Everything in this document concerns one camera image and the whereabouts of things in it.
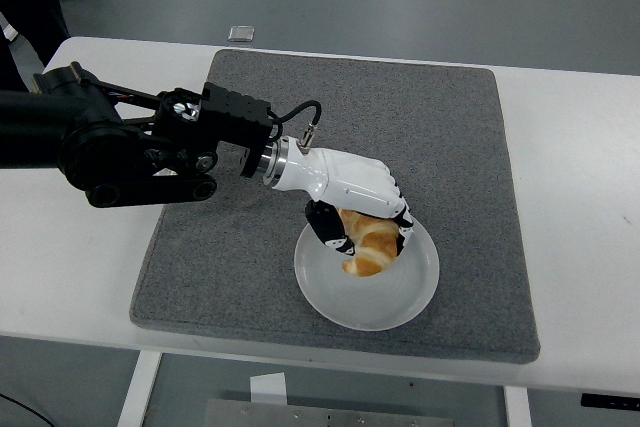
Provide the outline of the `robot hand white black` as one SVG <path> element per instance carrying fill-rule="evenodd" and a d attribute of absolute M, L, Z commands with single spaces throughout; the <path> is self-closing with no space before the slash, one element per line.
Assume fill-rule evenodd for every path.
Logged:
<path fill-rule="evenodd" d="M 308 193 L 309 225 L 324 245 L 343 254 L 355 254 L 356 239 L 343 226 L 340 209 L 391 220 L 399 228 L 399 250 L 413 234 L 408 205 L 388 167 L 379 160 L 326 148 L 304 154 L 296 140 L 288 137 L 274 144 L 263 181 L 276 190 Z"/>

